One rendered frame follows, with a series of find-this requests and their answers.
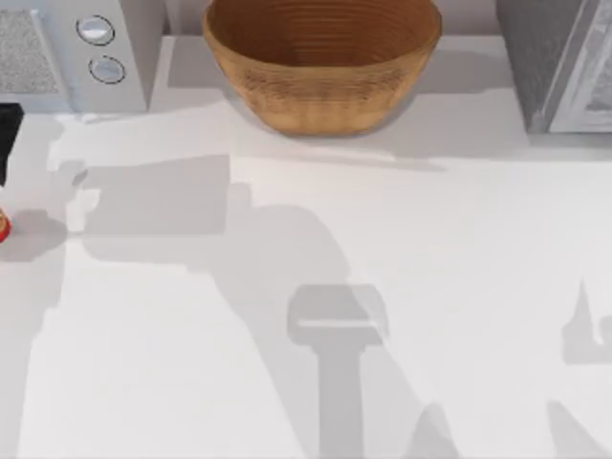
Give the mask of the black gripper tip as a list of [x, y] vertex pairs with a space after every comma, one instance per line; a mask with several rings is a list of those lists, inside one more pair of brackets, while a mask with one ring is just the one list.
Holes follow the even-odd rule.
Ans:
[[12, 152], [24, 111], [18, 103], [0, 103], [0, 186], [7, 181], [9, 156]]

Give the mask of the pale microwave oven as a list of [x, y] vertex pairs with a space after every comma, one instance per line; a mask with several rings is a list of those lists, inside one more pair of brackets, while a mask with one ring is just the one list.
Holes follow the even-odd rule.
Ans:
[[[113, 24], [107, 46], [78, 37], [76, 21], [90, 15]], [[166, 26], [164, 0], [0, 0], [0, 103], [27, 113], [145, 112]], [[123, 64], [121, 83], [91, 77], [88, 63], [102, 55]]]

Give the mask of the round microwave knob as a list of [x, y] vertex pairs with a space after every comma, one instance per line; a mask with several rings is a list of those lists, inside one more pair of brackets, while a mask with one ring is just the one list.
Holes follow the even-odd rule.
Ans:
[[76, 21], [76, 33], [85, 43], [92, 46], [107, 46], [116, 35], [113, 24], [101, 15], [81, 17]]
[[88, 70], [94, 80], [106, 85], [119, 84], [126, 76], [123, 64], [110, 55], [92, 58]]

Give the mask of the brown woven basket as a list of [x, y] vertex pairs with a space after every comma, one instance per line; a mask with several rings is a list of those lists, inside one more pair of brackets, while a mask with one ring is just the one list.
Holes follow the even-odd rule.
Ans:
[[442, 34], [433, 0], [211, 0], [203, 37], [229, 85], [286, 135], [382, 123]]

